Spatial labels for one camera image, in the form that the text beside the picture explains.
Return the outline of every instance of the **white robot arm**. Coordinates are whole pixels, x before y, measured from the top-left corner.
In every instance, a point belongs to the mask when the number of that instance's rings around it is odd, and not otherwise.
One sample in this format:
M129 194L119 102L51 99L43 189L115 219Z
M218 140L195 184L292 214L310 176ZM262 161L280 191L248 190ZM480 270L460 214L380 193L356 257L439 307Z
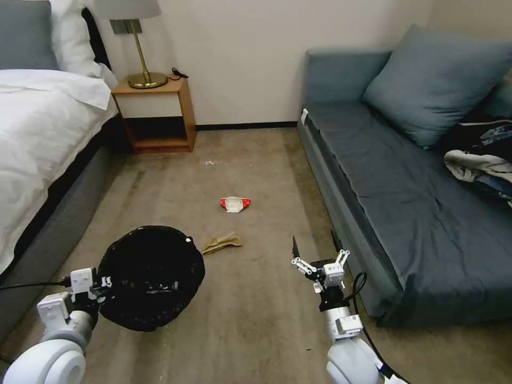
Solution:
M71 272L70 292L46 296L37 304L45 325L39 344L25 351L5 374L3 384L79 384L85 373L85 349L98 320L101 289L95 270Z
M293 239L291 264L314 282L315 293L322 300L320 312L325 317L327 333L333 341L327 355L327 372L335 384L377 384L382 379L386 384L407 384L359 337L364 330L363 323L358 314L350 313L350 300L358 291L345 297L341 290L345 288L343 266L349 255L350 251L341 250L335 260L309 264L300 258Z

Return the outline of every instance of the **lamp shade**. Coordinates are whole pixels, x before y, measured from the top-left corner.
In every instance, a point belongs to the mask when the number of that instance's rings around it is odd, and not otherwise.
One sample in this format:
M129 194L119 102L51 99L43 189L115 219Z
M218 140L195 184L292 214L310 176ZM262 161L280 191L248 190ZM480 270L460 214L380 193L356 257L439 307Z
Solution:
M96 14L109 20L148 19L162 14L158 0L95 0Z

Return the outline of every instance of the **white pillow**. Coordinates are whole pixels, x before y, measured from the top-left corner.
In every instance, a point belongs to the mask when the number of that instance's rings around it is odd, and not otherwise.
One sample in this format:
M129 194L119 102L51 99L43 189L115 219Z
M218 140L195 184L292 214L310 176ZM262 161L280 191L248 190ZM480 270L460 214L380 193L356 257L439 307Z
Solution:
M52 45L59 68L89 77L101 77L94 62L87 23L82 17L83 0L50 0L52 4Z

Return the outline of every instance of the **floor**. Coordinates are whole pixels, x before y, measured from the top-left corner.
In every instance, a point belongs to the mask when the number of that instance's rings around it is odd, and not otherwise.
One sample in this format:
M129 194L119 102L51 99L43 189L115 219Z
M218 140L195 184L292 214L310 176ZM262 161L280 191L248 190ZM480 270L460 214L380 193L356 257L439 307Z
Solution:
M243 246L205 256L198 294L165 328L136 333L100 318L83 382L329 383L318 296L290 266L292 236L305 259L334 255L296 131L201 132L192 154L129 157L118 168L58 276L98 265L110 243L146 224L174 226L198 246L235 230ZM219 200L230 195L252 204L225 213ZM387 362L414 384L512 380L511 322L427 330L365 324ZM0 354L16 357L41 331L30 311Z

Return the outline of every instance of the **sofa armrest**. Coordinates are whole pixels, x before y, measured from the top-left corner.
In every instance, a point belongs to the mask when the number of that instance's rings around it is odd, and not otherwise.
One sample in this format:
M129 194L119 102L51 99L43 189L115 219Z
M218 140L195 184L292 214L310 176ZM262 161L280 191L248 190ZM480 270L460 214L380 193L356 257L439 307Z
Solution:
M302 106L319 101L358 101L391 52L308 50Z

